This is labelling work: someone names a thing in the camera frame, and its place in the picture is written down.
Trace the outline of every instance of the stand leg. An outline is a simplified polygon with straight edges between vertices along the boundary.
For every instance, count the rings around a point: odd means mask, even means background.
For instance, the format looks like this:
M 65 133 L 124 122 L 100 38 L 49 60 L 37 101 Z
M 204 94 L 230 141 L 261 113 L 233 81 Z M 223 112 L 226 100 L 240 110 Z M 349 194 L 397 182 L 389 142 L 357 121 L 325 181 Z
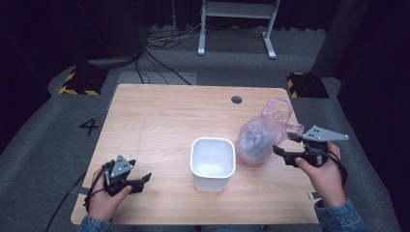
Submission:
M 205 54 L 205 22 L 206 22 L 206 0 L 202 1 L 201 12 L 201 34 L 199 35 L 198 55 L 203 56 Z
M 262 32 L 263 41 L 265 42 L 266 49 L 268 50 L 269 58 L 275 59 L 277 55 L 275 54 L 274 47 L 272 46 L 271 42 L 271 33 L 272 28 L 274 27 L 275 18 L 277 17 L 278 8 L 279 8 L 280 0 L 276 0 L 274 4 L 274 8 L 272 11 L 271 19 L 269 20 L 268 31 Z

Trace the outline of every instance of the pink object in bag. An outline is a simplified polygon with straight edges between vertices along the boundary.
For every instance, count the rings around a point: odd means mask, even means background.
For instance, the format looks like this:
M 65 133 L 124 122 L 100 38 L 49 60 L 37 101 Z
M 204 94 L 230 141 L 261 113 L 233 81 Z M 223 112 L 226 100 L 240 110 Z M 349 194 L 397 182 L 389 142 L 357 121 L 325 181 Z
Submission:
M 239 132 L 236 160 L 243 166 L 259 166 L 273 153 L 273 145 L 288 139 L 287 132 L 302 135 L 304 126 L 288 124 L 293 108 L 286 100 L 270 99 L 261 114 L 245 123 Z

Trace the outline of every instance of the sleeve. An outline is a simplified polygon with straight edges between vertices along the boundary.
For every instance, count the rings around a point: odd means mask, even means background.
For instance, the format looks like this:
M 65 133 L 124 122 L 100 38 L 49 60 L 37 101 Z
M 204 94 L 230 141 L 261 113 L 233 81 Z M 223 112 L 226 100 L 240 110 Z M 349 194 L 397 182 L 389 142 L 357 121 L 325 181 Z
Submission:
M 85 216 L 78 228 L 78 232 L 110 232 L 111 227 L 112 221 L 100 220 Z
M 326 232 L 370 231 L 349 199 L 340 206 L 329 208 L 324 208 L 323 202 L 318 201 L 314 211 Z

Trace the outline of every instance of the person's left hand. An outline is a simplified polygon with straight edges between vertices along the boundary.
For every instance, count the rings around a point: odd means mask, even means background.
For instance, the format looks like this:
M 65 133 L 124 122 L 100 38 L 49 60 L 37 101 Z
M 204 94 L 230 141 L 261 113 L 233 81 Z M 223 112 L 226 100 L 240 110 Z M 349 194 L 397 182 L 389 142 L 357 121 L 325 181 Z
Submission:
M 97 178 L 100 169 L 94 173 L 93 182 Z M 93 193 L 103 189 L 104 175 L 102 174 L 96 185 Z M 90 199 L 90 208 L 88 216 L 100 220 L 112 220 L 120 203 L 130 194 L 132 186 L 127 186 L 118 192 L 115 196 L 110 196 L 105 190 L 95 193 Z

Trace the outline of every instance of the hole in table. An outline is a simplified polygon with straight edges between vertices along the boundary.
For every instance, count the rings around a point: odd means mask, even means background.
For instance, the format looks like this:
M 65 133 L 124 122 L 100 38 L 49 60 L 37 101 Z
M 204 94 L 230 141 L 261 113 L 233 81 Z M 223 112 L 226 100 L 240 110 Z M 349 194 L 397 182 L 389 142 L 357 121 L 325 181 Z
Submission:
M 234 96 L 234 97 L 231 98 L 231 100 L 232 100 L 232 102 L 234 102 L 236 104 L 242 103 L 242 98 L 239 97 L 239 96 Z

